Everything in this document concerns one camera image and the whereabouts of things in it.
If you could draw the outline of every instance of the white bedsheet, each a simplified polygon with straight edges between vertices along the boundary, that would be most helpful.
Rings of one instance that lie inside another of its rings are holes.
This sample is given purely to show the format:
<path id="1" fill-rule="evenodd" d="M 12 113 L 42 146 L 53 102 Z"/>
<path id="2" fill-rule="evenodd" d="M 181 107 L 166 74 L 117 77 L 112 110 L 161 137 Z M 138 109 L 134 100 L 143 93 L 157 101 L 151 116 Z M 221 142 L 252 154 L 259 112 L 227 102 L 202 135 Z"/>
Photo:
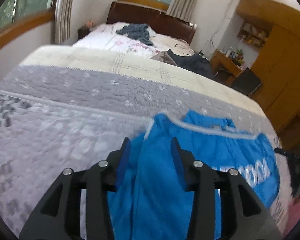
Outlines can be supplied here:
<path id="1" fill-rule="evenodd" d="M 153 42 L 154 46 L 147 46 L 139 40 L 132 40 L 126 36 L 116 34 L 115 31 L 120 30 L 124 25 L 127 24 L 101 24 L 73 46 L 87 49 L 102 49 L 122 53 L 132 53 L 144 58 L 151 58 L 160 51 L 167 51 L 169 49 L 180 56 L 194 54 L 194 51 L 187 42 L 156 34 L 152 30 L 150 31 L 150 40 Z"/>

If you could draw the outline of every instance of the wooden window sill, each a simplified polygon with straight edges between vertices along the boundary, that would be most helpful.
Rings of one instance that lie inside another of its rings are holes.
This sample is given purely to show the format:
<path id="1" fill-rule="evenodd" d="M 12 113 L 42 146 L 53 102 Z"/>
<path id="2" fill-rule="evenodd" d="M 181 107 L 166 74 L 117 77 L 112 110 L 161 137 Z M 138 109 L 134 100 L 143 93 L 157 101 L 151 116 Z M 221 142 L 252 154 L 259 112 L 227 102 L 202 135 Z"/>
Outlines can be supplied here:
<path id="1" fill-rule="evenodd" d="M 55 18 L 54 10 L 46 10 L 35 15 L 25 17 L 8 25 L 6 28 L 0 30 L 0 49 L 13 41 L 23 33 L 34 29 L 40 25 L 53 21 Z"/>

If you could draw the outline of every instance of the nightstand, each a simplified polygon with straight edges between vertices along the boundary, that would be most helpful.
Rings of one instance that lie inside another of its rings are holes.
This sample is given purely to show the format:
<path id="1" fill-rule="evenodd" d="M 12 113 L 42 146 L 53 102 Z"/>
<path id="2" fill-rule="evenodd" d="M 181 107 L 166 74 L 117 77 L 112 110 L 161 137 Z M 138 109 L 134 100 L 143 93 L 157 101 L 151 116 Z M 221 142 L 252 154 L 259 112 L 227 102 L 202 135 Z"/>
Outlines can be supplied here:
<path id="1" fill-rule="evenodd" d="M 82 26 L 80 29 L 78 29 L 78 40 L 83 39 L 89 33 L 90 33 L 90 28 L 88 28 L 86 25 Z"/>

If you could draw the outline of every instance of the pink fabric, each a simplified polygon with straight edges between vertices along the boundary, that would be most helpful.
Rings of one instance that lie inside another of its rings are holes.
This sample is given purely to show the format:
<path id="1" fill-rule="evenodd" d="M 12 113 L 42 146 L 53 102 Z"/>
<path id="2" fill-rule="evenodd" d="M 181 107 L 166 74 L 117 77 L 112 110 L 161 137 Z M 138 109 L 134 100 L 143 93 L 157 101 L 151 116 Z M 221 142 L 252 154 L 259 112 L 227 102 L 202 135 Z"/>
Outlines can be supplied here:
<path id="1" fill-rule="evenodd" d="M 296 204 L 295 202 L 296 199 L 293 199 L 293 201 L 289 205 L 289 218 L 283 233 L 284 237 L 295 227 L 295 225 L 300 220 L 300 201 Z"/>

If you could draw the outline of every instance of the bed headboard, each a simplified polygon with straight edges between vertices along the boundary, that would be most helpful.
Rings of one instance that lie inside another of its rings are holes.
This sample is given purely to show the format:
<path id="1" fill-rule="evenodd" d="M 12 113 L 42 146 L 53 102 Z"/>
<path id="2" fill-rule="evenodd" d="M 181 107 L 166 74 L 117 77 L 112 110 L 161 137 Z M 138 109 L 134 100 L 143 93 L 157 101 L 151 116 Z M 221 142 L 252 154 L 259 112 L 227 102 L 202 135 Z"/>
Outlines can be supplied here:
<path id="1" fill-rule="evenodd" d="M 188 24 L 156 9 L 114 1 L 111 4 L 107 24 L 117 22 L 146 23 L 156 33 L 182 39 L 189 44 L 197 28 L 196 24 Z"/>

